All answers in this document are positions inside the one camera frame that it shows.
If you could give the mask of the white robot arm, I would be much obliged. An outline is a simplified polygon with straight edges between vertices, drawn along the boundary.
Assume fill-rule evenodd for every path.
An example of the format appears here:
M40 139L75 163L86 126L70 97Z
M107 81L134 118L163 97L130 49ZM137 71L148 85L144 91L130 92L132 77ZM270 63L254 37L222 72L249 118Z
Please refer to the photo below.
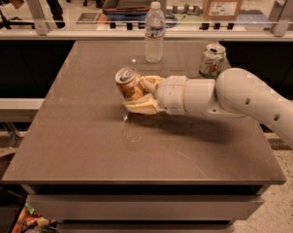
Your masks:
M146 95L124 103L131 113L252 117L293 149L293 102L247 70L230 68L215 80L144 76L142 83Z

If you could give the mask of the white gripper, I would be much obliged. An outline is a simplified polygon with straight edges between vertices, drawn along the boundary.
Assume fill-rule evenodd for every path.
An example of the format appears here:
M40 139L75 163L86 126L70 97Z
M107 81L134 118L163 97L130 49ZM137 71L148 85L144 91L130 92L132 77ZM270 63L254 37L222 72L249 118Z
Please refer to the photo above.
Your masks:
M142 115L156 115L160 109L168 115L184 115L183 95L187 77L142 76L142 82L148 93L138 100L124 101L128 112Z

